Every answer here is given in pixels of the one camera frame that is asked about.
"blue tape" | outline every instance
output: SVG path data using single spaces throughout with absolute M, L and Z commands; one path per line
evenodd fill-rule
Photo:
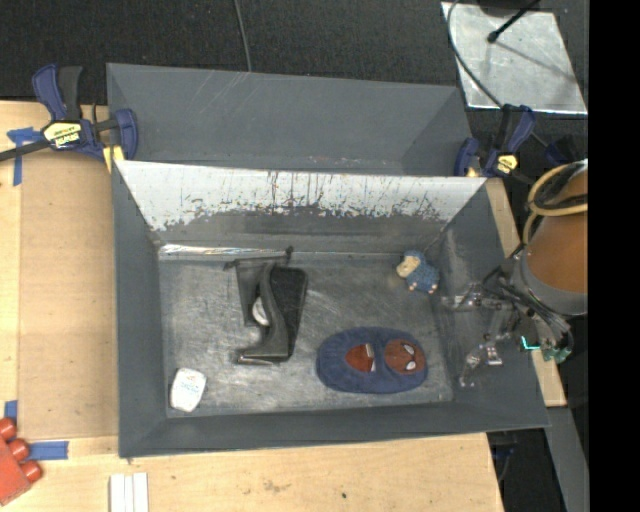
M 65 460 L 69 458 L 69 441 L 42 441 L 29 443 L 26 460 Z
M 18 128 L 17 130 L 9 130 L 7 137 L 16 147 L 22 146 L 25 142 L 36 142 L 43 140 L 44 137 L 38 130 L 29 128 Z M 22 183 L 22 157 L 17 156 L 13 164 L 13 186 L 16 187 Z
M 18 401 L 11 400 L 4 403 L 4 417 L 11 418 L 13 421 L 18 421 Z
M 18 401 L 4 403 L 4 417 L 11 418 L 18 424 Z M 68 459 L 69 441 L 41 441 L 27 443 L 29 456 L 26 460 L 64 460 Z

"yellow clamp label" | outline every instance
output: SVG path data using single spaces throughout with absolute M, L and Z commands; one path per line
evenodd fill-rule
M 60 148 L 80 140 L 81 132 L 82 126 L 79 123 L 53 123 L 44 129 L 42 135 L 49 142 L 53 142 L 56 148 Z
M 509 174 L 518 167 L 518 159 L 514 155 L 500 155 L 496 167 L 499 171 Z

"white object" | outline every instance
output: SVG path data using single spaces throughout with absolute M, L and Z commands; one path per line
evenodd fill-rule
M 251 308 L 251 314 L 256 322 L 258 322 L 263 327 L 269 327 L 269 319 L 267 318 L 267 313 L 264 310 L 264 304 L 262 304 L 262 298 L 258 297 L 256 301 L 253 303 L 253 307 Z
M 149 485 L 146 473 L 109 478 L 110 512 L 149 512 Z
M 169 404 L 174 409 L 192 412 L 200 403 L 207 378 L 197 370 L 180 368 L 173 384 Z

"small figurine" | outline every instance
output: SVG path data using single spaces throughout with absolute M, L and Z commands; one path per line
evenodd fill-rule
M 427 263 L 422 251 L 406 251 L 404 259 L 396 267 L 398 275 L 407 280 L 410 291 L 420 290 L 432 294 L 438 288 L 440 273 Z

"green light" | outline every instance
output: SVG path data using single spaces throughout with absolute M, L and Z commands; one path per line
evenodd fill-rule
M 527 343 L 527 338 L 525 338 L 524 336 L 520 336 L 520 339 L 522 340 L 522 346 L 524 347 L 525 350 L 539 350 L 540 347 L 539 346 L 531 346 L 529 345 L 529 343 Z

